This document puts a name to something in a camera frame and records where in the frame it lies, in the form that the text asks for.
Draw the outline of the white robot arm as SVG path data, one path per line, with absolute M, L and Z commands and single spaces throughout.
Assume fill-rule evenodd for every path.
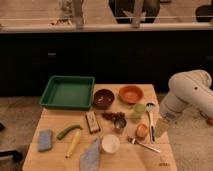
M 179 72 L 170 77 L 169 91 L 159 106 L 155 137 L 160 138 L 189 106 L 198 108 L 207 118 L 213 119 L 212 77 L 205 70 Z

